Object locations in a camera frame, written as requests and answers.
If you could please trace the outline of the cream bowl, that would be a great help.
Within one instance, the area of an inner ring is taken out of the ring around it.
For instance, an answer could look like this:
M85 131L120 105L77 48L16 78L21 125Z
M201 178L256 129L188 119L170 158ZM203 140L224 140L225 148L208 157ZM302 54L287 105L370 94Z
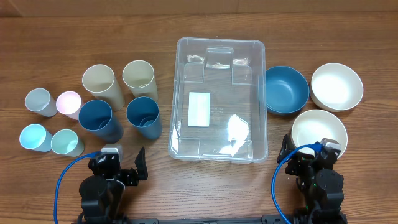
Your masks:
M332 139L341 145L340 158L348 145L348 133L344 124L334 114L325 110L308 110L294 121L290 138L295 147Z
M310 97L320 108L346 111L357 106L364 94L359 75L340 63L327 63L318 67L310 82Z

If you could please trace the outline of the small mint green cup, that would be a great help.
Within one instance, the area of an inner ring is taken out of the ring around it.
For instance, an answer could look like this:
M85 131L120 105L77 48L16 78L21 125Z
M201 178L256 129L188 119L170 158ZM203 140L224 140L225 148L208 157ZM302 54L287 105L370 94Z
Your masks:
M62 129L55 133L51 147L54 153L70 157L81 155L85 149L84 142L71 129Z

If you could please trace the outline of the dark blue bowl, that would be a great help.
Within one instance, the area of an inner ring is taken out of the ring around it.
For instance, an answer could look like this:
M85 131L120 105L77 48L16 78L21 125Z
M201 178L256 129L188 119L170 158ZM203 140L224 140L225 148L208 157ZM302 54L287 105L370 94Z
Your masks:
M298 113L309 99L310 88L306 78L287 66L266 70L266 105L270 113L290 115Z

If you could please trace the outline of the small pink cup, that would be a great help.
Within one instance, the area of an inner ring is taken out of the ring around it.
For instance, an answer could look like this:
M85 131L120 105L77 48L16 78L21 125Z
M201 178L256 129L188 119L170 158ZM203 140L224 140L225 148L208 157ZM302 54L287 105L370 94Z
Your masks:
M82 106L83 100L81 96L74 91L63 92L56 100L58 111L75 120L78 120Z

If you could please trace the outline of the clear plastic storage container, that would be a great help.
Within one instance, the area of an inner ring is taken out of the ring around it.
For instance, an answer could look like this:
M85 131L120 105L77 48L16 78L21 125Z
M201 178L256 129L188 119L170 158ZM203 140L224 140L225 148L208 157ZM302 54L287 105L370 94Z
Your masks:
M183 161L261 163L268 157L266 48L258 40L177 42L169 155ZM210 125L188 126L190 92L210 94Z

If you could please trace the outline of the small light blue cup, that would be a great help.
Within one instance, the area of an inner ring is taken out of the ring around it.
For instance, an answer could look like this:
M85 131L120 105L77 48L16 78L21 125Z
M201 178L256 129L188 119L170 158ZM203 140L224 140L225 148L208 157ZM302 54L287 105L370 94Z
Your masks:
M52 150L52 137L41 124L30 124L21 131L19 142L25 149L49 152Z

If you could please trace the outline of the tall beige cup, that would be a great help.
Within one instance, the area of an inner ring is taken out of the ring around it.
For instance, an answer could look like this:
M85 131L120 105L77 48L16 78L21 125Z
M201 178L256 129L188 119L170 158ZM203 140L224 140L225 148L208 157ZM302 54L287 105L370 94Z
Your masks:
M107 102L113 111L120 110L125 99L113 70L103 64L93 65L82 76L84 88L94 97Z
M123 81L136 98L147 96L158 101L154 68L149 62L135 60L128 63L123 70Z

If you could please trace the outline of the small grey cup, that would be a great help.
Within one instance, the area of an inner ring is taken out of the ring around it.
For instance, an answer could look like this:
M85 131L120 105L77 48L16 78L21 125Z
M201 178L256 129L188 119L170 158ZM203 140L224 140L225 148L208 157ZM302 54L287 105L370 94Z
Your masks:
M25 98L25 106L28 110L46 117L58 113L54 98L45 88L31 90Z

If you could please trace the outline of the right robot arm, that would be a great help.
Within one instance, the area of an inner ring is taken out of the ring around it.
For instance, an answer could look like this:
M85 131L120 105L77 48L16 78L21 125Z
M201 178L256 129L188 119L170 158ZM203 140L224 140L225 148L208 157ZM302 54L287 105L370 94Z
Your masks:
M341 212L344 199L344 177L333 170L341 152L341 145L332 139L294 147L289 135L282 141L271 182L273 203L286 223L347 223ZM280 168L287 164L285 173L296 176L296 184L305 199L305 207L293 215L283 213L275 197L275 181Z

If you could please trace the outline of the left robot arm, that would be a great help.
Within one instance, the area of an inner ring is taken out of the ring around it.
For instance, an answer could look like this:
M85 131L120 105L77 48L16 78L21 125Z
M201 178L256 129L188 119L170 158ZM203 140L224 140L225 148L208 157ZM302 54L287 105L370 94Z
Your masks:
M93 175L86 178L79 187L83 212L78 223L131 223L119 212L126 187L136 187L140 181L147 180L148 171L145 148L139 151L135 168L122 169L122 147L110 144L102 148L88 163Z

